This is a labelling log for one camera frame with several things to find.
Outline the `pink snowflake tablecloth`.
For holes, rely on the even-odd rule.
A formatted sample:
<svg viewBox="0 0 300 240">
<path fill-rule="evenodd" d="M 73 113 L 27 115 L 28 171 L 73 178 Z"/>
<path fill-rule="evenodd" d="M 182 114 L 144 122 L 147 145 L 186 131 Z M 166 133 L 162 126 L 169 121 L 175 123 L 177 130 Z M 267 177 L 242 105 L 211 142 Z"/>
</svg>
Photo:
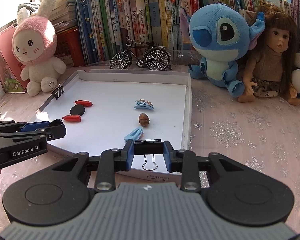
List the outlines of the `pink snowflake tablecloth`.
<svg viewBox="0 0 300 240">
<path fill-rule="evenodd" d="M 219 152 L 288 185 L 295 204 L 287 223 L 300 232 L 300 106 L 292 106 L 281 97 L 239 103 L 209 81 L 191 83 L 190 149 L 204 156 Z M 48 97 L 46 93 L 35 97 L 1 94 L 0 105 L 5 104 L 0 120 L 29 121 Z M 3 169 L 1 197 L 12 183 L 61 159 L 61 155 L 49 151 Z M 0 231 L 8 224 L 0 203 Z"/>
</svg>

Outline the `white cardboard box tray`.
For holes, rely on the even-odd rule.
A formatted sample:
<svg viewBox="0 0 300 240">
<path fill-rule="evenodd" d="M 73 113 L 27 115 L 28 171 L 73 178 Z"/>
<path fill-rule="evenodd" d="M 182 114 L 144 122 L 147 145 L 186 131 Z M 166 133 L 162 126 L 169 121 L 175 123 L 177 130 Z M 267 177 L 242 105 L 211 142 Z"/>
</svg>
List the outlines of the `white cardboard box tray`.
<svg viewBox="0 0 300 240">
<path fill-rule="evenodd" d="M 63 83 L 58 98 L 49 97 L 37 110 L 34 121 L 61 119 L 77 100 L 92 106 L 79 122 L 65 122 L 66 135 L 49 142 L 63 155 L 88 152 L 98 156 L 110 148 L 123 148 L 125 136 L 139 126 L 139 115 L 149 117 L 144 140 L 168 140 L 176 149 L 190 144 L 191 78 L 183 72 L 151 70 L 78 70 Z M 153 109 L 137 109 L 136 101 L 150 101 Z"/>
</svg>

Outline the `pink hooded bunny plush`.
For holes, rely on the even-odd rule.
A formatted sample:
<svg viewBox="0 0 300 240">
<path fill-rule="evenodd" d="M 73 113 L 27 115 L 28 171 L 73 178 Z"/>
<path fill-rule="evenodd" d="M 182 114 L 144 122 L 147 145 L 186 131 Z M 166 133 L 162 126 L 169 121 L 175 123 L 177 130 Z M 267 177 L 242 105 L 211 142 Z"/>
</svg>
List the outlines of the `pink hooded bunny plush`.
<svg viewBox="0 0 300 240">
<path fill-rule="evenodd" d="M 66 70 L 66 64 L 55 57 L 57 35 L 49 16 L 58 0 L 42 0 L 36 16 L 30 17 L 25 7 L 17 14 L 17 28 L 12 38 L 12 51 L 24 65 L 20 78 L 29 81 L 30 96 L 51 92 Z"/>
</svg>

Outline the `black binder clip on tray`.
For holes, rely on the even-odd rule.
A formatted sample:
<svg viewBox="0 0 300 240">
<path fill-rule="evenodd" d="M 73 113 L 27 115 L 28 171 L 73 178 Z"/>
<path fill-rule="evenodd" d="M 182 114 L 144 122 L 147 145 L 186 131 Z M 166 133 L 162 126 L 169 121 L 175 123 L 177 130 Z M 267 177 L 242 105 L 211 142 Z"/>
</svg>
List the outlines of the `black binder clip on tray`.
<svg viewBox="0 0 300 240">
<path fill-rule="evenodd" d="M 51 81 L 49 83 L 49 87 L 52 88 L 52 92 L 51 95 L 58 100 L 62 94 L 64 93 L 64 87 L 62 84 L 58 84 L 57 86 L 55 86 L 55 83 L 53 81 Z"/>
</svg>

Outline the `row of books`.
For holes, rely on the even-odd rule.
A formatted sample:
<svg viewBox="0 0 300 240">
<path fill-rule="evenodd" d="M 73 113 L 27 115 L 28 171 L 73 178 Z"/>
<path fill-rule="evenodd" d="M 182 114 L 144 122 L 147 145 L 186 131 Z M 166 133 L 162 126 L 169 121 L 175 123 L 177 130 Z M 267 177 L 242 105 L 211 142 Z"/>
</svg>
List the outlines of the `row of books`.
<svg viewBox="0 0 300 240">
<path fill-rule="evenodd" d="M 171 54 L 192 49 L 179 27 L 179 10 L 192 15 L 199 8 L 224 3 L 252 22 L 263 2 L 292 16 L 300 35 L 300 0 L 58 0 L 50 21 L 58 35 L 56 55 L 73 57 L 66 42 L 80 34 L 86 64 L 108 61 L 123 51 L 128 40 L 153 42 Z"/>
</svg>

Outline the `black round disc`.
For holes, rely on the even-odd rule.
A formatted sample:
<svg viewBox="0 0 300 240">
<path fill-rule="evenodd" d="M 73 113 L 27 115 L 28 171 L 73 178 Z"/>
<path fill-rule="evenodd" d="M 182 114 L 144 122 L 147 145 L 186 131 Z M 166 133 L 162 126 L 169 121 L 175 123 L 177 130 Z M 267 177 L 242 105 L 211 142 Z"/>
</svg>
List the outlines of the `black round disc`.
<svg viewBox="0 0 300 240">
<path fill-rule="evenodd" d="M 83 105 L 74 105 L 70 109 L 70 115 L 82 116 L 85 113 L 85 107 Z"/>
</svg>

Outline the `light blue hair clip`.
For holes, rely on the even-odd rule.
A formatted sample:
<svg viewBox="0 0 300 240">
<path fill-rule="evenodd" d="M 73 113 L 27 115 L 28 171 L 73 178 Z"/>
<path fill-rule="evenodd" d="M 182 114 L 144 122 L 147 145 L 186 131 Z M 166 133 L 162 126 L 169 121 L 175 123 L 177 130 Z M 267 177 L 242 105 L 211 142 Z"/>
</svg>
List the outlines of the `light blue hair clip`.
<svg viewBox="0 0 300 240">
<path fill-rule="evenodd" d="M 142 135 L 143 135 L 143 127 L 138 126 L 136 129 L 134 129 L 128 135 L 126 135 L 124 137 L 124 140 L 125 140 L 125 142 L 127 142 L 128 140 L 136 141 L 136 140 L 139 140 Z"/>
<path fill-rule="evenodd" d="M 135 109 L 149 109 L 149 110 L 154 110 L 154 106 L 150 101 L 146 101 L 143 99 L 139 99 L 135 101 Z"/>
</svg>

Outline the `black binder clip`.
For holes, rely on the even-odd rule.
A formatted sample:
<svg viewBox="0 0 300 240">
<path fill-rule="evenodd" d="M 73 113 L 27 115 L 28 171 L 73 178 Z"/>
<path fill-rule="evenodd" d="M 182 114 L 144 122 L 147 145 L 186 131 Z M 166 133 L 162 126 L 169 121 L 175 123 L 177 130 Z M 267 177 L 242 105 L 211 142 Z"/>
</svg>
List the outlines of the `black binder clip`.
<svg viewBox="0 0 300 240">
<path fill-rule="evenodd" d="M 52 88 L 52 92 L 51 95 L 58 100 L 62 94 L 64 93 L 64 87 L 62 84 L 58 84 L 57 86 L 55 86 L 55 83 L 53 81 L 51 81 L 49 83 L 49 87 Z"/>
<path fill-rule="evenodd" d="M 145 171 L 155 171 L 158 168 L 158 164 L 155 161 L 155 156 L 163 154 L 164 142 L 161 139 L 154 140 L 136 140 L 134 141 L 134 155 L 143 155 L 144 162 L 142 169 Z M 151 155 L 152 166 L 147 166 L 147 155 Z"/>
</svg>

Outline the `red crayon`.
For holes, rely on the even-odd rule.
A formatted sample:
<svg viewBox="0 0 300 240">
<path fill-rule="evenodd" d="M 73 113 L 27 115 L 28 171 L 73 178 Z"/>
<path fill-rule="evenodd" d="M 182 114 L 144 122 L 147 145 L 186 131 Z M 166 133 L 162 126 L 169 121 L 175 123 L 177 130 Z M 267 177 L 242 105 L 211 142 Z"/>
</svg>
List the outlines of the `red crayon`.
<svg viewBox="0 0 300 240">
<path fill-rule="evenodd" d="M 62 119 L 67 122 L 81 122 L 80 115 L 65 115 Z"/>
<path fill-rule="evenodd" d="M 77 105 L 82 105 L 84 107 L 91 107 L 93 105 L 93 103 L 88 100 L 77 100 L 74 103 Z"/>
</svg>

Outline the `brown haired baby doll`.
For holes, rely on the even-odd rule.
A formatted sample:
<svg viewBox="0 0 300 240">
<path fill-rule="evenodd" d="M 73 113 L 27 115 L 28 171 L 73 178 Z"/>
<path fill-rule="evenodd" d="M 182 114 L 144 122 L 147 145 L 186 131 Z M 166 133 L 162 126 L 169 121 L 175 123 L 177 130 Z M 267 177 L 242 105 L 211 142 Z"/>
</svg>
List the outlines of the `brown haired baby doll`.
<svg viewBox="0 0 300 240">
<path fill-rule="evenodd" d="M 253 102 L 256 97 L 282 96 L 294 106 L 300 98 L 292 85 L 292 71 L 297 54 L 297 26 L 293 18 L 270 3 L 262 3 L 258 12 L 264 13 L 265 30 L 249 51 L 242 79 L 245 90 L 238 101 Z"/>
</svg>

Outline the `pink triangular house box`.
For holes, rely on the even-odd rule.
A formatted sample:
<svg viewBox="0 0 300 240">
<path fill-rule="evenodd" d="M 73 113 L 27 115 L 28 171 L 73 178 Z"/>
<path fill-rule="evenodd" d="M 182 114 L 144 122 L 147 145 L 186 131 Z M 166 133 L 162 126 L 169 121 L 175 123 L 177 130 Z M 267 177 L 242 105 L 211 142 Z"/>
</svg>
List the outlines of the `pink triangular house box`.
<svg viewBox="0 0 300 240">
<path fill-rule="evenodd" d="M 5 93 L 26 93 L 28 81 L 20 78 L 24 65 L 12 52 L 15 29 L 14 25 L 10 25 L 0 32 L 0 83 Z"/>
</svg>

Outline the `brown acorn nut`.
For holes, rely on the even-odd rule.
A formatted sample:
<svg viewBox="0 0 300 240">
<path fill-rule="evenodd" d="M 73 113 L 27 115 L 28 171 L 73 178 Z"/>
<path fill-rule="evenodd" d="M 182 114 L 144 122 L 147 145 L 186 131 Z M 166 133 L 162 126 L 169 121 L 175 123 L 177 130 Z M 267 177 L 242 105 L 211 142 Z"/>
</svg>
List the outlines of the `brown acorn nut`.
<svg viewBox="0 0 300 240">
<path fill-rule="evenodd" d="M 142 127 L 147 127 L 149 125 L 149 117 L 145 113 L 139 115 L 139 124 Z"/>
</svg>

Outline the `blue Stitch plush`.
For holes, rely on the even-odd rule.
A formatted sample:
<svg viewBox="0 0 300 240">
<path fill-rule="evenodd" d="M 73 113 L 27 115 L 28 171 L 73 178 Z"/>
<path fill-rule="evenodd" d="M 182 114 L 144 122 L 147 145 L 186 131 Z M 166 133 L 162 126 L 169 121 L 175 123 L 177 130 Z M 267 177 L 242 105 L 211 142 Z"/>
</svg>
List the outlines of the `blue Stitch plush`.
<svg viewBox="0 0 300 240">
<path fill-rule="evenodd" d="M 241 96 L 245 85 L 237 79 L 236 61 L 256 47 L 266 26 L 264 13 L 257 13 L 254 24 L 248 25 L 242 15 L 223 3 L 206 5 L 191 16 L 180 8 L 179 26 L 183 37 L 202 56 L 198 65 L 188 65 L 190 76 L 207 78 L 234 98 Z"/>
</svg>

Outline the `black miniature bicycle model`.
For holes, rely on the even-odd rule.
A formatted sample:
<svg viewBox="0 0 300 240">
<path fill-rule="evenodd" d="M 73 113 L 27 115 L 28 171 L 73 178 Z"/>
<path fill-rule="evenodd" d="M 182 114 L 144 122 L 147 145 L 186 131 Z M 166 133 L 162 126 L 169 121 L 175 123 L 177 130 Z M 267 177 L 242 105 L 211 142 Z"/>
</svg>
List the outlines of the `black miniature bicycle model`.
<svg viewBox="0 0 300 240">
<path fill-rule="evenodd" d="M 170 54 L 165 46 L 155 46 L 154 42 L 136 42 L 127 38 L 127 48 L 115 54 L 110 61 L 110 69 L 124 70 L 130 67 L 135 59 L 135 64 L 139 68 L 147 68 L 149 70 L 172 70 L 170 65 Z M 132 49 L 145 49 L 142 58 L 136 56 Z"/>
</svg>

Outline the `red storage box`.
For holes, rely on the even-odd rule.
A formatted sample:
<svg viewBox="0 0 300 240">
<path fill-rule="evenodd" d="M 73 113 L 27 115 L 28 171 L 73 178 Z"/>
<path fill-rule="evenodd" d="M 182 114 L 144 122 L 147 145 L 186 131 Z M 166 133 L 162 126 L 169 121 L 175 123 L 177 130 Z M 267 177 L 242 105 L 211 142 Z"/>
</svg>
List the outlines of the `red storage box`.
<svg viewBox="0 0 300 240">
<path fill-rule="evenodd" d="M 85 65 L 78 26 L 57 33 L 55 57 L 61 59 L 67 68 Z"/>
</svg>

